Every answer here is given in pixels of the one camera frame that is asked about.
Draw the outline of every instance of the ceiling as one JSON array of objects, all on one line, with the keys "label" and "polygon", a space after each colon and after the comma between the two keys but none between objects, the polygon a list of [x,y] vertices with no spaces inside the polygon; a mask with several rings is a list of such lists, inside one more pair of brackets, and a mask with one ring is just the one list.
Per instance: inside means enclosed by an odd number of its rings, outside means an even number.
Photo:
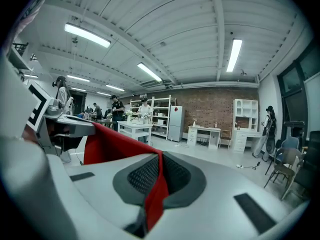
[{"label": "ceiling", "polygon": [[[66,23],[111,45],[82,37],[74,44]],[[120,94],[110,84],[130,95],[170,85],[259,83],[305,24],[291,0],[46,0],[22,35],[35,44],[37,74],[70,74],[90,80],[68,79],[70,86]],[[227,73],[233,39],[243,43],[234,71]],[[138,68],[140,62],[163,82]]]}]

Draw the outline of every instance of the fluorescent ceiling light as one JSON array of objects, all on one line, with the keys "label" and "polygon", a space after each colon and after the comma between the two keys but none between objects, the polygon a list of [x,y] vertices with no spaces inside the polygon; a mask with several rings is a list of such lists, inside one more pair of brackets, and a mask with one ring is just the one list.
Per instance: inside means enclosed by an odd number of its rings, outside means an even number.
[{"label": "fluorescent ceiling light", "polygon": [[242,45],[242,40],[237,40],[237,39],[233,40],[231,56],[229,59],[228,67],[226,69],[227,72],[234,71],[234,68],[240,53],[241,45]]},{"label": "fluorescent ceiling light", "polygon": [[82,27],[79,27],[70,23],[66,23],[64,25],[64,31],[83,37],[85,39],[88,39],[106,48],[108,48],[109,45],[111,44],[110,41],[103,39],[102,37],[96,35],[95,33],[92,33],[91,31],[88,31]]},{"label": "fluorescent ceiling light", "polygon": [[90,82],[90,80],[88,80],[88,79],[83,79],[83,78],[76,77],[76,76],[73,76],[73,75],[67,75],[67,77],[68,78],[73,78],[73,79],[78,79],[78,80],[81,80],[81,81]]},{"label": "fluorescent ceiling light", "polygon": [[109,84],[106,84],[105,86],[106,86],[106,87],[113,88],[113,89],[116,89],[116,90],[121,91],[121,92],[124,92],[124,91],[125,91],[124,89],[121,89],[121,88],[118,88],[118,87],[115,87],[115,86],[111,86],[111,85],[109,85]]},{"label": "fluorescent ceiling light", "polygon": [[103,93],[103,92],[96,92],[97,94],[102,94],[102,95],[106,95],[106,96],[111,96],[110,94],[106,94],[106,93]]},{"label": "fluorescent ceiling light", "polygon": [[71,87],[72,90],[77,90],[77,91],[81,91],[81,92],[86,92],[86,90],[84,89],[79,89],[79,88],[74,88],[74,87]]},{"label": "fluorescent ceiling light", "polygon": [[29,74],[23,74],[27,78],[38,78],[37,75],[29,75]]},{"label": "fluorescent ceiling light", "polygon": [[146,72],[147,74],[149,74],[150,76],[152,76],[155,80],[157,80],[158,82],[161,82],[162,79],[157,76],[155,73],[153,73],[149,68],[147,68],[143,63],[139,63],[138,67],[140,69],[142,69],[144,72]]}]

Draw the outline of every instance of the man in black shirt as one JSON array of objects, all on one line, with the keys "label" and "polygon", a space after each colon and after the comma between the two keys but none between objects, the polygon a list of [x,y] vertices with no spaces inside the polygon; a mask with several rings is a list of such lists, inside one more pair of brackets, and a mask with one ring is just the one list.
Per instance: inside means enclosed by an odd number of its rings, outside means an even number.
[{"label": "man in black shirt", "polygon": [[113,100],[112,104],[112,121],[115,122],[113,125],[113,129],[118,131],[118,121],[122,121],[122,115],[125,111],[125,106],[123,105],[121,100],[118,100],[116,95],[112,95],[110,100]]}]

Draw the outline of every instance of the refrigerator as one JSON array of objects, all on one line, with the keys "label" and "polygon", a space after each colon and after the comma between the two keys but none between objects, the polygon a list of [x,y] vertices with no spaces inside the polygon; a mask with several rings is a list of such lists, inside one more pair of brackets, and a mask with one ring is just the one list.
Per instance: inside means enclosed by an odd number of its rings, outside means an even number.
[{"label": "refrigerator", "polygon": [[168,140],[179,142],[184,132],[185,109],[182,106],[171,106]]}]

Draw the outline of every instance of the drawer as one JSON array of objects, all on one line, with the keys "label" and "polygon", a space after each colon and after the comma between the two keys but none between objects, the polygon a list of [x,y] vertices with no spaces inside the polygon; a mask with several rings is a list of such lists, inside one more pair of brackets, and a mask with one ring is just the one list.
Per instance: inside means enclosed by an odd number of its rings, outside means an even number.
[{"label": "drawer", "polygon": [[241,146],[245,146],[246,145],[246,141],[245,140],[241,140],[241,139],[236,139],[235,144],[236,145],[240,144]]},{"label": "drawer", "polygon": [[233,148],[234,151],[237,151],[237,152],[243,152],[245,151],[245,147],[240,147],[240,146],[235,146]]},{"label": "drawer", "polygon": [[245,145],[245,144],[242,144],[242,143],[235,143],[235,144],[234,144],[234,147],[235,147],[235,148],[242,148],[242,149],[244,149],[244,148],[246,147],[246,145]]},{"label": "drawer", "polygon": [[197,129],[195,129],[195,128],[189,128],[189,134],[191,134],[191,133],[197,134]]},{"label": "drawer", "polygon": [[247,141],[247,137],[236,137],[236,141]]},{"label": "drawer", "polygon": [[195,139],[197,137],[197,132],[189,132],[188,139]]},{"label": "drawer", "polygon": [[187,144],[188,145],[196,145],[197,139],[196,138],[188,138]]},{"label": "drawer", "polygon": [[238,137],[247,137],[247,134],[245,134],[245,133],[237,133],[236,134],[236,137],[238,138]]},{"label": "drawer", "polygon": [[259,138],[259,137],[261,137],[262,135],[256,134],[256,133],[248,133],[247,136],[248,136],[248,137],[253,137],[253,138]]}]

